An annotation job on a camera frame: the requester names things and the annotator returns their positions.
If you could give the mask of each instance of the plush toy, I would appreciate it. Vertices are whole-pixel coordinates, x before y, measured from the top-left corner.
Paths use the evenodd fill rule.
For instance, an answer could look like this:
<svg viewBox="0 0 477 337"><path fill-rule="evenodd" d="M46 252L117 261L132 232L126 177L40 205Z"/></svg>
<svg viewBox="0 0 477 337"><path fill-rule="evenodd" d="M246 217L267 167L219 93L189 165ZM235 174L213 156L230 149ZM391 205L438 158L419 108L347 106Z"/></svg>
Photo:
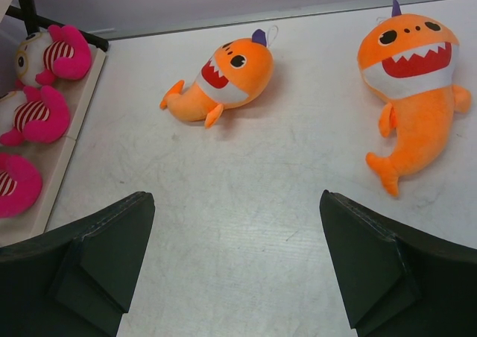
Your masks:
<svg viewBox="0 0 477 337"><path fill-rule="evenodd" d="M205 119L205 127L210 128L224 110L243 106L260 95L273 70L265 32L257 30L251 38L218 48L191 87L182 93L184 81L177 82L160 107L167 107L181 121Z"/></svg>
<svg viewBox="0 0 477 337"><path fill-rule="evenodd" d="M397 132L389 157L368 153L366 162L395 197L399 177L423 169L443 151L454 111L470 109L470 92L452 84L458 49L448 28L425 16L401 14L397 0L392 17L359 48L363 80L386 103L379 132L383 137Z"/></svg>
<svg viewBox="0 0 477 337"><path fill-rule="evenodd" d="M37 201L42 178L25 158L0 153L0 218L12 218Z"/></svg>
<svg viewBox="0 0 477 337"><path fill-rule="evenodd" d="M17 86L51 86L56 78L80 80L89 71L88 42L72 26L51 25L48 32L29 35L16 51Z"/></svg>
<svg viewBox="0 0 477 337"><path fill-rule="evenodd" d="M63 95L51 86L10 91L0 98L0 144L51 143L68 129L69 108Z"/></svg>

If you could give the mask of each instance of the white teeth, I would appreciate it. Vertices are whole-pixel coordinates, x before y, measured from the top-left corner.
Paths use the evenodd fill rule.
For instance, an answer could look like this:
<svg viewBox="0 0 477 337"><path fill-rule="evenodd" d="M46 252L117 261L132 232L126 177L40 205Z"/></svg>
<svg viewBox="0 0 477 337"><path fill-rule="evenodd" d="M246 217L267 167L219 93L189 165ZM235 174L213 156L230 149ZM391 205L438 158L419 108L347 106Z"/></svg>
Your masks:
<svg viewBox="0 0 477 337"><path fill-rule="evenodd" d="M432 50L432 47L422 46L420 48L415 48L414 53L421 57L426 57L427 53L429 52L429 49Z"/></svg>
<svg viewBox="0 0 477 337"><path fill-rule="evenodd" d="M397 63L401 57L404 57L406 60L409 60L412 55L416 54L421 57L426 57L427 53L432 50L433 52L438 53L439 48L446 48L446 43L444 42L439 42L437 44L431 44L431 45L426 45L426 46L421 46L420 48L415 48L413 50L407 50L404 52L400 52L399 54L396 54L393 56L393 60L395 63Z"/></svg>
<svg viewBox="0 0 477 337"><path fill-rule="evenodd" d="M214 72L218 73L219 77L224 76L224 74L222 74L222 71L218 68L218 64L215 62L214 57L210 60L210 66L214 69Z"/></svg>
<svg viewBox="0 0 477 337"><path fill-rule="evenodd" d="M429 46L429 50L432 50L433 52L439 52L439 44L432 44Z"/></svg>
<svg viewBox="0 0 477 337"><path fill-rule="evenodd" d="M406 60L409 60L411 56L414 55L414 52L412 50L407 50L403 52L402 55Z"/></svg>
<svg viewBox="0 0 477 337"><path fill-rule="evenodd" d="M393 56L394 62L397 63L401 57L402 57L401 53L399 53L398 55L394 55Z"/></svg>

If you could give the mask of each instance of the pink plush arm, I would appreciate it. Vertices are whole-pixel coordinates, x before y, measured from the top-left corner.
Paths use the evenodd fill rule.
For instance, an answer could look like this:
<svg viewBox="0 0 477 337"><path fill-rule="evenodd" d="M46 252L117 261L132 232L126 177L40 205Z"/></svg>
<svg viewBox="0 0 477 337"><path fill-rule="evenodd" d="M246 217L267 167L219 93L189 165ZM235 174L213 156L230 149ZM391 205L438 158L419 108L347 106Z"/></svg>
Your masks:
<svg viewBox="0 0 477 337"><path fill-rule="evenodd" d="M37 170L25 158L9 156L7 159L7 172L13 180L22 182L38 175Z"/></svg>
<svg viewBox="0 0 477 337"><path fill-rule="evenodd" d="M23 87L25 87L25 85L23 84L23 82L20 81L19 78L17 78L17 79L15 80L15 87L16 87L17 89L23 89Z"/></svg>
<svg viewBox="0 0 477 337"><path fill-rule="evenodd" d="M50 110L46 121L30 121L23 128L23 136L31 142L51 143L59 139L68 129L70 113L61 92L51 86L40 89L42 101Z"/></svg>
<svg viewBox="0 0 477 337"><path fill-rule="evenodd" d="M28 102L40 101L42 96L40 95L40 90L32 86L25 86L23 92L27 96Z"/></svg>
<svg viewBox="0 0 477 337"><path fill-rule="evenodd" d="M48 32L50 33L53 41L63 41L63 31L58 25L48 26Z"/></svg>
<svg viewBox="0 0 477 337"><path fill-rule="evenodd" d="M63 41L70 45L75 53L73 57L59 57L53 62L53 73L59 78L80 80L92 65L92 55L83 34L72 26L61 28Z"/></svg>
<svg viewBox="0 0 477 337"><path fill-rule="evenodd" d="M57 77L48 69L44 69L43 72L35 76L35 81L42 86L50 86L54 83Z"/></svg>
<svg viewBox="0 0 477 337"><path fill-rule="evenodd" d="M7 170L7 161L8 161L9 155L6 153L0 153L0 169L2 171Z"/></svg>
<svg viewBox="0 0 477 337"><path fill-rule="evenodd" d="M7 133L0 136L0 143L8 147L21 145L25 141L23 134L16 128L12 128Z"/></svg>

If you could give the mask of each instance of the pink plush toy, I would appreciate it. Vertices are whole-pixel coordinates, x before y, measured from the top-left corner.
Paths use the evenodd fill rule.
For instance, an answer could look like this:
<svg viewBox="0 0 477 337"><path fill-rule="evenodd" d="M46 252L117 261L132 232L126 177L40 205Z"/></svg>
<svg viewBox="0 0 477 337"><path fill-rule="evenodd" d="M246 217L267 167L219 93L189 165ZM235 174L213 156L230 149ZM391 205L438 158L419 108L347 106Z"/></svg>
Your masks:
<svg viewBox="0 0 477 337"><path fill-rule="evenodd" d="M0 218L26 211L37 201L42 185L40 173L25 158L0 153Z"/></svg>
<svg viewBox="0 0 477 337"><path fill-rule="evenodd" d="M21 145L25 140L51 143L66 132L69 121L65 98L51 86L26 86L23 91L10 91L0 98L2 145Z"/></svg>
<svg viewBox="0 0 477 337"><path fill-rule="evenodd" d="M80 80L89 71L88 42L72 26L51 25L48 32L28 35L16 51L18 88L51 86L56 78Z"/></svg>

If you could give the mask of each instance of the orange fin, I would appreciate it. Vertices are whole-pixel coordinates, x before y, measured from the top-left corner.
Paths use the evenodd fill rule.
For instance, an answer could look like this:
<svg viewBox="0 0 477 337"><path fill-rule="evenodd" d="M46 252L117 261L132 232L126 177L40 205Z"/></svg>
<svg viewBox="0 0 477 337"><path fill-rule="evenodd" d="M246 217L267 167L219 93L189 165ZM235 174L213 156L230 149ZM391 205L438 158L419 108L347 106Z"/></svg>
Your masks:
<svg viewBox="0 0 477 337"><path fill-rule="evenodd" d="M386 191L392 196L397 197L399 195L399 187L397 185L399 175L389 157L378 157L374 153L368 153L366 155L366 163L379 175L382 186L384 186Z"/></svg>
<svg viewBox="0 0 477 337"><path fill-rule="evenodd" d="M181 80L177 82L175 85L173 85L173 87L171 87L169 91L167 91L167 93L162 98L161 104L159 105L159 107L161 107L161 110L164 110L167 107L168 97L173 94L180 94L183 88L184 88L184 80Z"/></svg>
<svg viewBox="0 0 477 337"><path fill-rule="evenodd" d="M379 132L383 137L389 137L391 131L397 126L396 112L394 112L393 105L388 103L381 112L379 118Z"/></svg>
<svg viewBox="0 0 477 337"><path fill-rule="evenodd" d="M472 104L470 91L458 85L452 85L452 91L454 92L455 110L459 113L469 112Z"/></svg>
<svg viewBox="0 0 477 337"><path fill-rule="evenodd" d="M221 116L222 112L224 111L224 105L218 104L215 108L207 113L205 126L206 128L211 128Z"/></svg>

